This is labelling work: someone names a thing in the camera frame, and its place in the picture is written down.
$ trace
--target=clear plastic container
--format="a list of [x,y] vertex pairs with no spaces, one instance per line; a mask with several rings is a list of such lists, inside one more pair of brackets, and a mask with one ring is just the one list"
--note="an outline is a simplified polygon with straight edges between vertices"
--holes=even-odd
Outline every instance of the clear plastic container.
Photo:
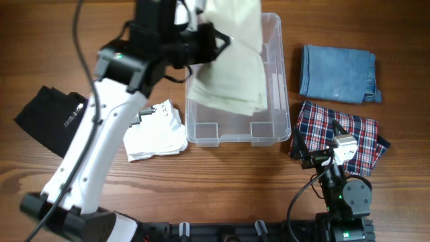
[[[275,13],[262,13],[263,51],[267,85],[267,110],[252,117],[207,108],[186,99],[185,134],[200,147],[217,147],[226,142],[251,142],[270,146],[291,135],[281,19]],[[193,77],[186,84],[186,93]]]

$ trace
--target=blue folded cloth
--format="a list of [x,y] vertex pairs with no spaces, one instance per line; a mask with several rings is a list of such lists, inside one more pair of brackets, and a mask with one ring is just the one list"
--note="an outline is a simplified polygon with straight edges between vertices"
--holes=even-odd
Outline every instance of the blue folded cloth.
[[300,95],[360,104],[382,102],[375,54],[365,50],[303,46]]

